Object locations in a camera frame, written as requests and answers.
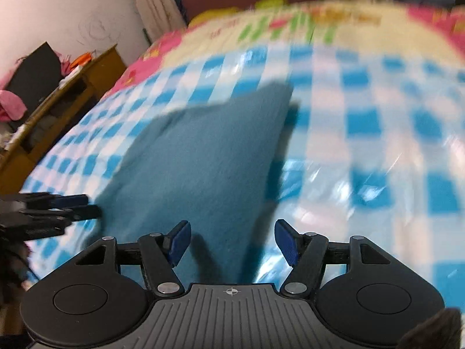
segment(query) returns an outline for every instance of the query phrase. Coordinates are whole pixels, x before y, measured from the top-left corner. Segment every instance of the white wall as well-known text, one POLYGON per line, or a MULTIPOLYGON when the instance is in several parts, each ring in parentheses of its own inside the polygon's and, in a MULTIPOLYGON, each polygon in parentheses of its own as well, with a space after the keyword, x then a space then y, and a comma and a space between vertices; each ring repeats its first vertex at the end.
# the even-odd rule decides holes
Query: white wall
POLYGON ((126 64, 148 43, 134 0, 0 0, 0 75, 47 41, 72 59, 118 43, 126 64))

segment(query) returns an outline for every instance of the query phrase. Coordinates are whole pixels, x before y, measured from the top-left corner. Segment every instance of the black cable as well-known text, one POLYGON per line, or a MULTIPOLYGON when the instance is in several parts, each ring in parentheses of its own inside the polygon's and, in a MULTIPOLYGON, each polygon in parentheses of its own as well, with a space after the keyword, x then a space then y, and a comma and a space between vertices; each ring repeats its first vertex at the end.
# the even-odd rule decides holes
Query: black cable
POLYGON ((27 267, 27 270, 29 270, 29 271, 31 272, 31 274, 34 276, 34 278, 35 278, 37 281, 40 281, 39 276, 29 267, 29 265, 27 264, 27 262, 26 262, 26 260, 25 260, 24 258, 22 258, 19 254, 17 254, 17 253, 14 252, 14 251, 11 251, 11 250, 9 250, 9 249, 4 249, 4 251, 7 252, 7 253, 12 254, 12 255, 15 256, 18 260, 20 260, 20 261, 23 263, 23 265, 24 265, 25 267, 27 267))

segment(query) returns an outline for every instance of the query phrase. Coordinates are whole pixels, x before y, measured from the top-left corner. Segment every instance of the brown furry object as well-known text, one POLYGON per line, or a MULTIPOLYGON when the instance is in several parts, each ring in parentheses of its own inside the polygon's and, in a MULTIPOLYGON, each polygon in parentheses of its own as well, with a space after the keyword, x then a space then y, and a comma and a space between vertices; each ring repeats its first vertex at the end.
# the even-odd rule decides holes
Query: brown furry object
POLYGON ((396 349, 460 349, 462 321, 459 309, 444 309, 408 331, 396 349))

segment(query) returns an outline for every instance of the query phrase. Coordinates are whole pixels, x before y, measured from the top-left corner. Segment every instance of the gray ribbed plate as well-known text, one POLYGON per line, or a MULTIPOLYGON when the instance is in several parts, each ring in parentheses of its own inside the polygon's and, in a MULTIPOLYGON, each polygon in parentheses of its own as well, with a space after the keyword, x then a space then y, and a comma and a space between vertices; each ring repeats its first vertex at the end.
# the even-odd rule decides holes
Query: gray ribbed plate
MULTIPOLYGON (((32 349, 45 349, 36 344, 32 349)), ((308 303, 279 296, 271 285, 193 285, 157 302, 135 331, 100 349, 361 349, 340 339, 308 303)))

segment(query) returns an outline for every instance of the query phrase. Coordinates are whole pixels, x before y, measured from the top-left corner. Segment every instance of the orange object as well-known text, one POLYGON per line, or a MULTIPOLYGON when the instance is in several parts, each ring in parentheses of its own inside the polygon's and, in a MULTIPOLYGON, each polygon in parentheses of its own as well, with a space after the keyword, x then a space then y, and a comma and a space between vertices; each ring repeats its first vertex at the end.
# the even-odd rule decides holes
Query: orange object
POLYGON ((70 68, 71 69, 74 69, 76 68, 78 65, 82 65, 82 66, 85 66, 88 62, 90 62, 92 60, 92 53, 90 52, 86 52, 84 54, 82 54, 81 56, 78 56, 77 59, 75 59, 71 65, 70 65, 70 68))

